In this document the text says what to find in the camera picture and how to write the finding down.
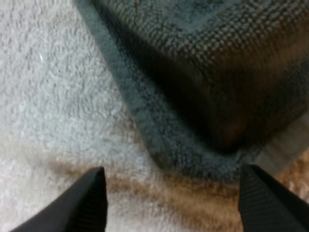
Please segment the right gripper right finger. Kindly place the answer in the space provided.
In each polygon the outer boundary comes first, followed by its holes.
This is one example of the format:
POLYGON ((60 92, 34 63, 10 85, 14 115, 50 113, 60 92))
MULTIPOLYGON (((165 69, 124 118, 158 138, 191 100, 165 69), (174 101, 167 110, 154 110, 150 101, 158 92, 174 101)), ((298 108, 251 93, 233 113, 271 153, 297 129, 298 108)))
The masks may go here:
POLYGON ((239 212, 245 232, 309 230, 309 204, 257 165, 241 169, 239 212))

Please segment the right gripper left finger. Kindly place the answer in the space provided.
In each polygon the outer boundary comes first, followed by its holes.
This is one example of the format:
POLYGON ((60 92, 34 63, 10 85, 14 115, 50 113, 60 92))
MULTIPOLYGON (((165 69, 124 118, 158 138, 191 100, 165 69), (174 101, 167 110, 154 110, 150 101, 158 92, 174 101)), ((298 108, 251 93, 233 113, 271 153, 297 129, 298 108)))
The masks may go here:
POLYGON ((103 167, 82 175, 42 211, 13 232, 104 232, 108 201, 103 167))

